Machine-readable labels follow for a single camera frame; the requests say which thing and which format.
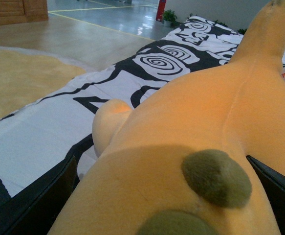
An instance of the red fire extinguisher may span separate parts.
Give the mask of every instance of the red fire extinguisher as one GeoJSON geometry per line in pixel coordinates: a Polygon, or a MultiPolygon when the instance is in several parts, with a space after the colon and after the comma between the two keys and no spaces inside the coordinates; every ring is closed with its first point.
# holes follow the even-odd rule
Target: red fire extinguisher
{"type": "Polygon", "coordinates": [[[160,0],[160,2],[158,3],[157,14],[156,14],[157,21],[162,21],[164,9],[165,9],[165,3],[166,3],[166,0],[160,0]]]}

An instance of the tiled floor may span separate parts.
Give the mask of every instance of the tiled floor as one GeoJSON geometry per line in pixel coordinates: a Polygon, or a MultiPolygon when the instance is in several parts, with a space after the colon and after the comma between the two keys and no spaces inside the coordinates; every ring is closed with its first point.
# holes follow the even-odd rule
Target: tiled floor
{"type": "Polygon", "coordinates": [[[126,4],[117,0],[49,0],[51,15],[68,17],[120,30],[129,34],[159,40],[170,29],[155,20],[158,0],[133,0],[126,4]]]}
{"type": "Polygon", "coordinates": [[[155,20],[158,0],[47,0],[49,20],[0,26],[0,46],[56,53],[97,70],[126,59],[172,29],[155,20]]]}

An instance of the wooden drawer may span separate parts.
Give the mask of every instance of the wooden drawer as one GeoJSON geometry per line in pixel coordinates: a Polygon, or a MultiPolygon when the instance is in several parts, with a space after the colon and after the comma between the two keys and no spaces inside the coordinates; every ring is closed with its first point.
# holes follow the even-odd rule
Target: wooden drawer
{"type": "Polygon", "coordinates": [[[25,15],[22,0],[1,0],[0,17],[25,15]]]}

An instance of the swirl pattern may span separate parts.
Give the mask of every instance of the swirl pattern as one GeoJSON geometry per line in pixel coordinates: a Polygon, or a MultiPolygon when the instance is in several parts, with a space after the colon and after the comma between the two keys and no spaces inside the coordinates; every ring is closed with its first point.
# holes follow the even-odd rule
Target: swirl pattern
{"type": "Polygon", "coordinates": [[[184,47],[179,47],[179,46],[174,46],[174,45],[165,45],[160,48],[170,53],[172,56],[178,58],[179,60],[182,60],[188,65],[191,63],[198,62],[200,60],[190,50],[184,47]]]}
{"type": "Polygon", "coordinates": [[[212,25],[208,21],[206,22],[189,21],[185,23],[185,27],[188,27],[189,29],[194,29],[196,31],[201,31],[204,33],[209,33],[212,29],[212,25]]]}
{"type": "Polygon", "coordinates": [[[182,62],[164,53],[140,54],[133,61],[148,74],[166,81],[190,72],[182,62]]]}

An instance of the olive green felt patch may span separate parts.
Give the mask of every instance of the olive green felt patch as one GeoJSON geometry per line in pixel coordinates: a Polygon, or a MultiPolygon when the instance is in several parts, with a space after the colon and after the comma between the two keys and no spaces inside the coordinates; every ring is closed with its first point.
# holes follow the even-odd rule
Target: olive green felt patch
{"type": "Polygon", "coordinates": [[[136,235],[217,235],[217,232],[192,214],[162,211],[148,219],[136,235]]]}
{"type": "Polygon", "coordinates": [[[207,149],[191,154],[181,168],[189,187],[215,205],[242,208],[249,201],[252,192],[249,177],[223,151],[207,149]]]}

